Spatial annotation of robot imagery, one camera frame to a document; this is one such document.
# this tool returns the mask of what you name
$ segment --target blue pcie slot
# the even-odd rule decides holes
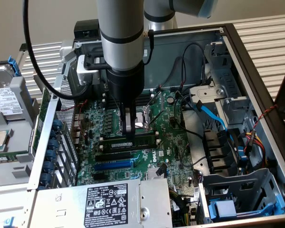
[[[101,163],[94,165],[94,170],[111,170],[111,169],[119,169],[119,168],[132,168],[133,161],[131,160],[123,160],[123,161],[113,161],[108,163]]]

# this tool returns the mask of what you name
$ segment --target warning label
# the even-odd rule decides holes
[[[85,227],[128,224],[128,184],[88,188]]]
[[[0,112],[3,115],[22,114],[22,109],[10,88],[0,89]]]

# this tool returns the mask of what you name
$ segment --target motherboard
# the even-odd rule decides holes
[[[179,194],[193,195],[197,182],[193,169],[183,166],[192,161],[187,133],[175,123],[175,93],[148,92],[142,97],[145,101],[136,101],[143,106],[136,108],[137,129],[133,141],[121,134],[118,103],[110,101],[112,98],[89,102],[82,107],[73,126],[80,159],[77,185],[150,180],[158,178],[156,172],[164,166],[169,187]],[[181,123],[179,104],[176,110],[177,121]]]

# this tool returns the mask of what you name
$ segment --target green circuit board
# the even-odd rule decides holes
[[[171,126],[170,117],[174,117],[173,105],[167,103],[168,97],[175,97],[175,93],[163,91],[161,96],[158,96],[151,108],[151,119],[155,117],[162,109],[161,115],[151,125],[152,132],[159,132],[160,143],[155,149],[145,149],[131,151],[132,157],[137,158],[133,162],[132,168],[111,169],[104,171],[95,171],[94,165],[99,162],[95,161],[95,156],[103,154],[99,149],[99,140],[101,133],[106,137],[114,137],[121,135],[119,130],[119,110],[103,110],[100,102],[91,102],[87,104],[82,113],[88,116],[89,121],[85,123],[84,130],[92,130],[93,138],[88,139],[88,145],[85,145],[83,137],[80,138],[77,152],[80,159],[80,168],[77,177],[77,185],[87,185],[100,182],[112,182],[129,179],[148,179],[148,172],[155,173],[161,164],[166,163],[168,166],[167,181],[171,188],[174,188],[179,194],[193,193],[193,184],[189,187],[188,177],[193,176],[192,168],[185,168],[179,160],[178,155],[183,154],[183,163],[190,164],[191,156],[186,150],[188,144],[187,133],[178,128],[177,125]],[[137,112],[142,110],[142,107],[137,108]],[[108,122],[112,129],[110,133],[106,133]],[[137,129],[137,133],[148,133],[146,129]],[[106,180],[94,180],[93,174],[103,173],[107,176]]]

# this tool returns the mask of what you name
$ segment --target white wall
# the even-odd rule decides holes
[[[30,0],[32,43],[72,39],[76,21],[97,18],[96,0]],[[285,14],[285,0],[218,0],[210,19],[176,14],[178,26]],[[17,56],[24,43],[22,0],[0,0],[0,60]]]

